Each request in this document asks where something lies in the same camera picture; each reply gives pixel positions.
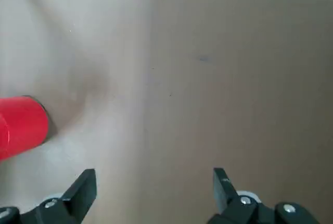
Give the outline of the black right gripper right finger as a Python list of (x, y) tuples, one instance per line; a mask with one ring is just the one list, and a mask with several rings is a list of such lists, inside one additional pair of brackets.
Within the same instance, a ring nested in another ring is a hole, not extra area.
[(270, 208), (257, 195), (236, 191), (223, 168), (213, 169), (213, 189), (218, 213), (208, 223), (318, 223), (306, 208), (297, 203), (280, 202)]

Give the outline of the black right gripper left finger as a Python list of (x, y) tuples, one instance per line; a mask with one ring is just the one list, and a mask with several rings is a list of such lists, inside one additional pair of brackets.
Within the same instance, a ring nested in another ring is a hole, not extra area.
[(61, 197), (46, 199), (26, 213), (2, 207), (1, 223), (82, 223), (96, 196), (96, 171), (86, 169)]

